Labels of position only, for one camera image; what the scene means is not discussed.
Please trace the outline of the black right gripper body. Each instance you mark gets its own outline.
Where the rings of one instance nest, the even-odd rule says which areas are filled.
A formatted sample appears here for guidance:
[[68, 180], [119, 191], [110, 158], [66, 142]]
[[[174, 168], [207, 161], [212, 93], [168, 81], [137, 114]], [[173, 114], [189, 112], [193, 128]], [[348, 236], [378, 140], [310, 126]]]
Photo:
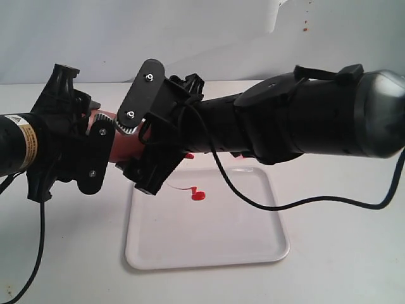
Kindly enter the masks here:
[[122, 162], [124, 176], [135, 183], [136, 189], [157, 194], [185, 158], [184, 136], [180, 130], [185, 106], [202, 100], [203, 87], [203, 79], [193, 73], [184, 79], [176, 75], [164, 77], [153, 90], [145, 122], [137, 131], [137, 138], [144, 146], [142, 153]]

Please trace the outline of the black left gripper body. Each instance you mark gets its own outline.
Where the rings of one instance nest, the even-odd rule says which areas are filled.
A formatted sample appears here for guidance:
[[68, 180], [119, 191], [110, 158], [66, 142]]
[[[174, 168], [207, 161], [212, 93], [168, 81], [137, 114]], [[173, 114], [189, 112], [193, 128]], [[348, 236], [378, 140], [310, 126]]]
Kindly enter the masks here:
[[38, 155], [27, 170], [28, 199], [47, 201], [56, 181], [70, 182], [89, 124], [92, 98], [73, 87], [80, 70], [55, 64], [30, 114], [37, 122]]

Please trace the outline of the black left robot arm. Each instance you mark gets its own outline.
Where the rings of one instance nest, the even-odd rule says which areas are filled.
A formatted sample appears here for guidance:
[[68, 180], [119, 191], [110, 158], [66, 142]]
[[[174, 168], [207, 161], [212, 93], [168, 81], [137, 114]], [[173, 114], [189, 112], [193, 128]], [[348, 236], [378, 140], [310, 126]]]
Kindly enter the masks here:
[[92, 103], [73, 86], [79, 73], [56, 64], [30, 111], [1, 115], [2, 190], [24, 173], [28, 199], [43, 203], [57, 180], [73, 179], [73, 159], [87, 137]]

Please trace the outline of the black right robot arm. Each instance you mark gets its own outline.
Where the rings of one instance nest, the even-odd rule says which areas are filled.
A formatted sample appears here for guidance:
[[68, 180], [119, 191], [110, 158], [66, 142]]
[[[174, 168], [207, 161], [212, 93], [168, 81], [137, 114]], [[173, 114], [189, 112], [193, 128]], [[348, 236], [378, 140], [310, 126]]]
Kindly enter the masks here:
[[404, 147], [404, 77], [351, 65], [337, 73], [295, 67], [248, 90], [203, 99], [203, 80], [145, 64], [122, 108], [143, 121], [142, 154], [121, 164], [156, 194], [187, 153], [230, 153], [265, 165], [303, 154], [388, 158]]

